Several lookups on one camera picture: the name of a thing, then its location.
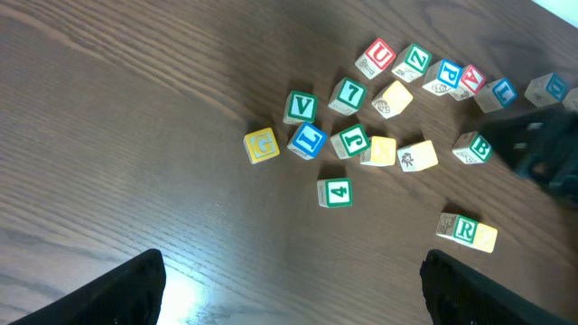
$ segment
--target blurred black object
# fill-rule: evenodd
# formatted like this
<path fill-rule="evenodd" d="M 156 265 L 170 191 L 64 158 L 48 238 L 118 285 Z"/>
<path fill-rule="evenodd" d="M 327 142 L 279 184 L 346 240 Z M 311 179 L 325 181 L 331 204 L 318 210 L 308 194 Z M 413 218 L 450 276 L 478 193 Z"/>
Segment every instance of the blurred black object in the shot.
<path fill-rule="evenodd" d="M 149 249 L 12 325 L 154 325 L 165 282 L 163 255 Z"/>
<path fill-rule="evenodd" d="M 553 104 L 489 121 L 480 133 L 514 173 L 578 206 L 578 114 Z"/>
<path fill-rule="evenodd" d="M 433 325 L 569 325 L 437 249 L 420 269 Z"/>

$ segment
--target yellow block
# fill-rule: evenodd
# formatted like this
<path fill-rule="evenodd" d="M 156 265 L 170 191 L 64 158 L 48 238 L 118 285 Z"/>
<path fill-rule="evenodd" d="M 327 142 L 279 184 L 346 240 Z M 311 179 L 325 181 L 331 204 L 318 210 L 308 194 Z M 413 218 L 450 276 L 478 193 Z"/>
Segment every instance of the yellow block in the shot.
<path fill-rule="evenodd" d="M 271 127 L 245 135 L 243 144 L 251 163 L 261 163 L 279 155 L 279 147 Z"/>
<path fill-rule="evenodd" d="M 371 137 L 371 162 L 383 166 L 396 163 L 396 139 L 383 136 Z"/>
<path fill-rule="evenodd" d="M 491 253 L 494 251 L 496 245 L 496 238 L 498 237 L 498 230 L 479 223 L 476 228 L 476 235 L 473 238 L 473 248 L 480 251 Z"/>
<path fill-rule="evenodd" d="M 433 167 L 438 163 L 434 144 L 431 140 L 412 145 L 412 153 L 415 156 L 415 169 L 417 171 Z"/>
<path fill-rule="evenodd" d="M 398 80 L 388 88 L 382 90 L 372 101 L 371 105 L 384 117 L 390 118 L 403 112 L 414 96 Z"/>

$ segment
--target wooden table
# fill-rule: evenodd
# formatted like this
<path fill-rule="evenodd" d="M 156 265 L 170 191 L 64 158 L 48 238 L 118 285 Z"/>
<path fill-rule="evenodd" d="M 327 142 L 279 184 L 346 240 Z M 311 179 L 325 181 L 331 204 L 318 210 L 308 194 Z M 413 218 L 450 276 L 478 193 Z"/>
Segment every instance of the wooden table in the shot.
<path fill-rule="evenodd" d="M 497 157 L 451 153 L 481 116 L 408 86 L 384 120 L 327 108 L 376 37 L 473 63 L 523 92 L 551 71 L 576 87 L 578 30 L 524 0 L 0 0 L 0 323 L 53 302 L 149 247 L 169 275 L 162 324 L 429 324 L 418 271 L 440 248 L 531 302 L 578 320 L 578 218 Z M 439 165 L 404 173 L 285 149 L 290 90 L 320 98 L 322 129 L 360 121 Z M 243 135 L 282 153 L 251 165 Z M 347 175 L 355 204 L 318 206 Z M 493 254 L 434 234 L 440 212 L 499 230 Z"/>

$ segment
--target wooden surface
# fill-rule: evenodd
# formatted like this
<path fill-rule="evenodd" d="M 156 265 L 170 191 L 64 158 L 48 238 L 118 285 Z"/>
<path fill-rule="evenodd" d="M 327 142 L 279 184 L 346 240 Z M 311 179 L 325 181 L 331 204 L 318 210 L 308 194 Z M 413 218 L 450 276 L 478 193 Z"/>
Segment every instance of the wooden surface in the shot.
<path fill-rule="evenodd" d="M 429 324 L 419 266 L 440 248 L 578 320 L 578 216 L 497 157 L 462 165 L 481 114 L 410 86 L 384 120 L 366 100 L 327 108 L 377 37 L 473 63 L 522 94 L 551 71 L 576 87 L 578 30 L 524 0 L 0 0 L 0 323 L 53 302 L 149 247 L 169 274 L 162 324 Z M 285 149 L 290 90 L 319 126 L 358 120 L 401 145 L 433 140 L 418 173 Z M 250 165 L 242 137 L 272 126 L 282 154 Z M 318 206 L 315 182 L 351 177 L 355 204 Z M 499 230 L 493 254 L 437 237 L 442 210 Z"/>

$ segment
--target green border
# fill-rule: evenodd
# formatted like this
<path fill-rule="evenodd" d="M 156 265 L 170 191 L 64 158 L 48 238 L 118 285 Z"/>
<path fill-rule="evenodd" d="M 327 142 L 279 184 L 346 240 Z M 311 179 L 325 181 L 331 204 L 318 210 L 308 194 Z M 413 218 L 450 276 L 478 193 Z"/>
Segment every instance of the green border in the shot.
<path fill-rule="evenodd" d="M 359 104 L 358 104 L 356 107 L 354 107 L 354 106 L 352 106 L 350 103 L 344 102 L 343 100 L 340 99 L 341 91 L 342 91 L 343 88 L 345 87 L 345 81 L 349 81 L 349 82 L 353 83 L 354 85 L 359 86 L 360 88 L 363 89 L 363 94 L 361 94 L 361 100 L 359 101 Z M 363 105 L 363 101 L 365 100 L 365 95 L 367 94 L 368 89 L 367 89 L 365 86 L 363 86 L 363 85 L 361 85 L 360 83 L 358 83 L 357 81 L 355 81 L 355 80 L 353 80 L 353 79 L 350 79 L 350 78 L 347 78 L 347 77 L 343 78 L 343 80 L 342 80 L 341 82 L 342 82 L 342 83 L 341 83 L 341 88 L 340 88 L 340 91 L 337 93 L 337 98 L 336 98 L 336 99 L 339 100 L 341 103 L 349 106 L 349 107 L 355 108 L 355 110 L 359 110 L 359 108 L 361 107 L 361 105 Z"/>
<path fill-rule="evenodd" d="M 423 70 L 418 69 L 415 65 L 413 65 L 412 63 L 409 62 L 409 55 L 412 53 L 412 50 L 413 50 L 414 48 L 418 48 L 418 49 L 426 52 L 427 54 L 429 54 L 429 57 L 427 58 L 427 62 L 425 63 L 425 66 L 424 66 L 424 69 L 423 69 Z M 415 70 L 417 70 L 418 72 L 420 72 L 420 73 L 425 73 L 425 72 L 427 71 L 427 68 L 430 66 L 430 61 L 431 61 L 431 60 L 432 60 L 432 53 L 430 53 L 429 51 L 426 51 L 423 47 L 421 47 L 421 46 L 413 43 L 413 44 L 411 45 L 411 47 L 409 48 L 409 52 L 407 53 L 406 59 L 404 60 L 404 62 L 405 62 L 408 66 L 410 66 L 410 67 L 414 68 Z"/>
<path fill-rule="evenodd" d="M 295 116 L 295 115 L 291 114 L 291 107 L 293 107 L 293 101 L 295 99 L 294 95 L 301 95 L 301 96 L 313 99 L 313 116 L 311 118 L 303 118 L 303 116 Z M 317 96 L 312 95 L 312 94 L 307 94 L 307 93 L 297 91 L 297 90 L 292 91 L 291 94 L 289 94 L 289 96 L 291 96 L 291 100 L 289 101 L 289 109 L 287 109 L 287 115 L 291 118 L 295 118 L 295 119 L 298 119 L 301 121 L 306 121 L 306 122 L 310 122 L 310 123 L 315 122 L 315 115 L 317 114 L 317 102 L 318 102 Z"/>
<path fill-rule="evenodd" d="M 475 150 L 472 148 L 472 147 L 473 147 L 473 144 L 476 143 L 476 141 L 478 140 L 479 137 L 482 138 L 482 139 L 484 140 L 484 142 L 489 145 L 489 153 L 488 153 L 488 156 L 486 157 L 486 159 L 481 158 L 480 155 L 478 154 L 478 152 L 475 151 Z M 480 134 L 476 135 L 476 137 L 473 138 L 473 140 L 472 140 L 471 143 L 470 143 L 470 151 L 472 151 L 473 154 L 475 154 L 476 156 L 478 156 L 478 158 L 480 158 L 483 162 L 487 162 L 487 161 L 489 160 L 489 158 L 491 157 L 491 153 L 494 152 L 493 149 L 494 149 L 494 148 L 492 148 L 492 146 L 491 146 L 491 144 L 489 144 L 488 140 L 486 140 L 486 138 L 484 138 L 484 137 L 481 136 Z"/>
<path fill-rule="evenodd" d="M 465 240 L 465 239 L 461 239 L 461 238 L 455 236 L 455 234 L 458 232 L 458 225 L 460 224 L 460 220 L 461 220 L 461 219 L 468 220 L 468 221 L 473 222 L 473 223 L 475 224 L 475 226 L 473 227 L 473 237 L 471 238 L 471 241 Z M 477 230 L 477 229 L 478 229 L 478 221 L 472 220 L 472 219 L 470 219 L 470 218 L 466 218 L 466 217 L 464 217 L 464 216 L 462 216 L 462 215 L 458 215 L 458 219 L 455 221 L 455 228 L 453 229 L 452 237 L 453 237 L 454 239 L 457 239 L 457 240 L 460 240 L 460 241 L 462 241 L 462 242 L 464 242 L 464 243 L 469 243 L 469 244 L 472 245 L 472 244 L 473 244 L 473 240 L 474 240 L 475 237 L 476 237 L 476 230 Z"/>
<path fill-rule="evenodd" d="M 347 133 L 348 131 L 351 131 L 351 130 L 353 130 L 353 129 L 355 129 L 355 128 L 361 129 L 361 134 L 363 135 L 363 138 L 365 139 L 365 143 L 368 144 L 368 145 L 365 146 L 365 147 L 363 147 L 363 148 L 361 148 L 361 149 L 359 149 L 359 150 L 357 150 L 356 152 L 350 153 L 350 149 L 349 149 L 349 148 L 347 147 L 347 145 L 346 145 L 347 142 L 345 142 L 345 139 L 343 139 L 343 134 L 344 134 L 344 133 Z M 341 132 L 340 132 L 340 139 L 341 139 L 341 141 L 343 142 L 343 146 L 345 147 L 345 152 L 346 152 L 350 157 L 354 157 L 354 156 L 356 156 L 356 155 L 358 155 L 358 154 L 366 151 L 368 148 L 371 147 L 371 142 L 370 142 L 369 139 L 368 139 L 368 135 L 365 134 L 365 129 L 363 128 L 363 125 L 361 125 L 360 123 L 357 123 L 357 124 L 355 124 L 354 126 L 348 128 L 348 129 L 346 129 L 346 130 L 341 131 Z"/>
<path fill-rule="evenodd" d="M 337 181 L 346 181 L 350 185 L 350 202 L 344 203 L 329 203 L 329 183 Z M 351 185 L 351 180 L 349 178 L 332 179 L 325 181 L 325 200 L 327 201 L 328 208 L 338 208 L 338 207 L 350 207 L 353 205 L 353 186 Z"/>

